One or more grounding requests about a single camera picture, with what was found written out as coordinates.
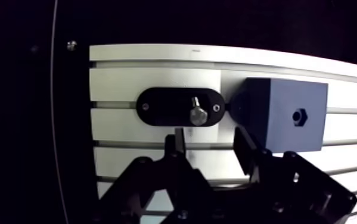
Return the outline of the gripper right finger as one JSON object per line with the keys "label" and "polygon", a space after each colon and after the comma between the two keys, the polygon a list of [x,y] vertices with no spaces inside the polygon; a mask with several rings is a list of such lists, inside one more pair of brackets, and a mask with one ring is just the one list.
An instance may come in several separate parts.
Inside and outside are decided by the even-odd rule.
{"label": "gripper right finger", "polygon": [[281,157],[236,127],[233,150],[245,186],[223,192],[226,223],[345,223],[357,197],[302,156]]}

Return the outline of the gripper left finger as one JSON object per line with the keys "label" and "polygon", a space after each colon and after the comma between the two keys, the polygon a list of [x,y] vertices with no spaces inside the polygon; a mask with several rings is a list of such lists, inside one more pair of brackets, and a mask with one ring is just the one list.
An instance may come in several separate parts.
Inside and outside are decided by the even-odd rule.
{"label": "gripper left finger", "polygon": [[173,206],[163,223],[220,223],[215,192],[185,153],[184,131],[177,128],[165,137],[161,159],[135,158],[100,199],[97,223],[139,223],[159,190]]}

